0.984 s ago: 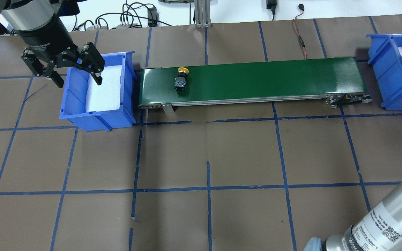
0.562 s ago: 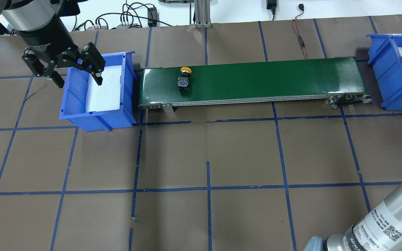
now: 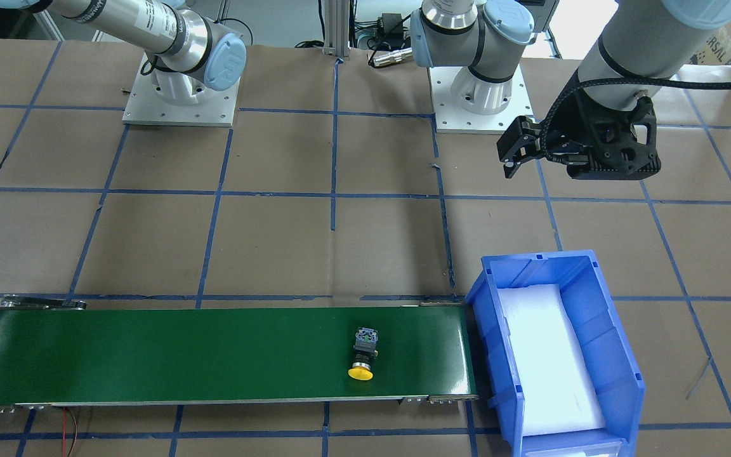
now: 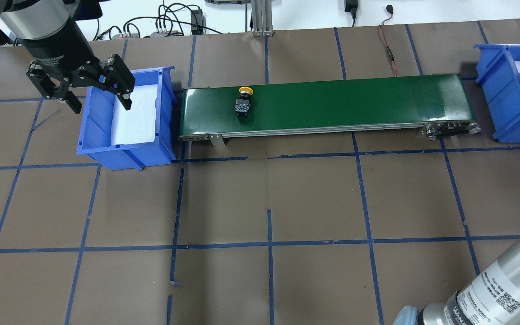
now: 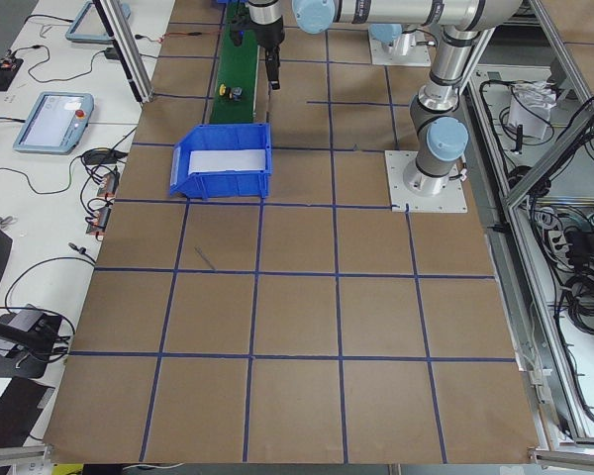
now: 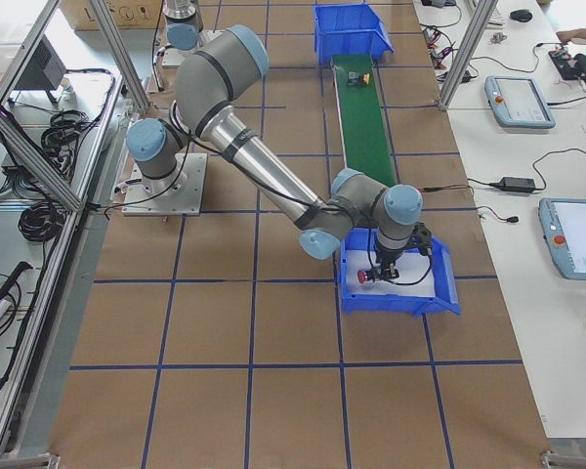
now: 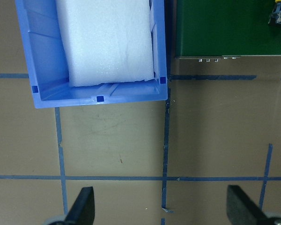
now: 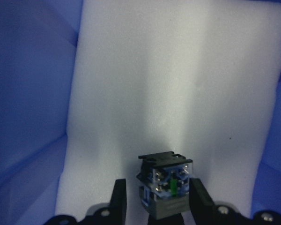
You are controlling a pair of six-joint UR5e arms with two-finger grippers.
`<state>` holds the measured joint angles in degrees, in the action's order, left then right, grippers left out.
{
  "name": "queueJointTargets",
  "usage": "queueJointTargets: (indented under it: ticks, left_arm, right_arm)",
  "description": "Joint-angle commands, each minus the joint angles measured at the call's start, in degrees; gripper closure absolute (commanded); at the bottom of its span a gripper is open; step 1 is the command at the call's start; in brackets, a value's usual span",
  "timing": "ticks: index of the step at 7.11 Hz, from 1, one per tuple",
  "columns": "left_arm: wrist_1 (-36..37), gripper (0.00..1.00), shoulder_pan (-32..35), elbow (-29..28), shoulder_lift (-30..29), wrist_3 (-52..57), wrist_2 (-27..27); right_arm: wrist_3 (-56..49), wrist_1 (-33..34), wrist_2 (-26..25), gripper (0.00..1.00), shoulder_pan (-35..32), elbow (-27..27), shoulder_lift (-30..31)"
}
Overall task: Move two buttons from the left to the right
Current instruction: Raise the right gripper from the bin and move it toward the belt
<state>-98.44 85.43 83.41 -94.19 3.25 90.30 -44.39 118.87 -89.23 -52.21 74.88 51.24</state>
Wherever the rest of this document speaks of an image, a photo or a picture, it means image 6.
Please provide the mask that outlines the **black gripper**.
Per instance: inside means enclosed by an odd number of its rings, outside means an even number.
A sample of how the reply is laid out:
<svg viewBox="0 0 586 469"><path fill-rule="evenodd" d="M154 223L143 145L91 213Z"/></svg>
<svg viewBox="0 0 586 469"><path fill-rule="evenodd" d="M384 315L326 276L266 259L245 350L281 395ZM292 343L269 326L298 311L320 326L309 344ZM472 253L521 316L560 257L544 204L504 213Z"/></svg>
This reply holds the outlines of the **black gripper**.
<svg viewBox="0 0 586 469"><path fill-rule="evenodd" d="M403 254L403 249L388 249L383 246L375 247L376 266L372 267L373 281L382 281L384 274L388 274L388 280L399 278L397 260Z"/></svg>

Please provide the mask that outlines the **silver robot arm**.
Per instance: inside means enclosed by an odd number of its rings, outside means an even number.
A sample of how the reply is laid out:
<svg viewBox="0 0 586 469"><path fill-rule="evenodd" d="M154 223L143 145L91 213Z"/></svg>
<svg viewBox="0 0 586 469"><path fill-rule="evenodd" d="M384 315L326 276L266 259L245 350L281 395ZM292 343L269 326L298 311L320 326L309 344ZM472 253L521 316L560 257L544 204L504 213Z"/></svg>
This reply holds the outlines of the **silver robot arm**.
<svg viewBox="0 0 586 469"><path fill-rule="evenodd" d="M162 14L166 20L167 44L159 55L160 64L166 68L178 67L192 52L217 37L221 30L204 27L199 4L189 0L165 0Z"/></svg>
<svg viewBox="0 0 586 469"><path fill-rule="evenodd" d="M141 119L126 135L142 176L173 180L177 152L195 138L208 142L294 223L300 245L316 259L329 258L359 222L374 223L377 231L368 243L375 252L358 280L396 282L403 252L416 248L432 255L431 234L420 221L421 193L409 185L387 187L345 168L330 198L319 197L234 113L233 101L268 70L263 42L241 24L190 53L178 68L168 119Z"/></svg>

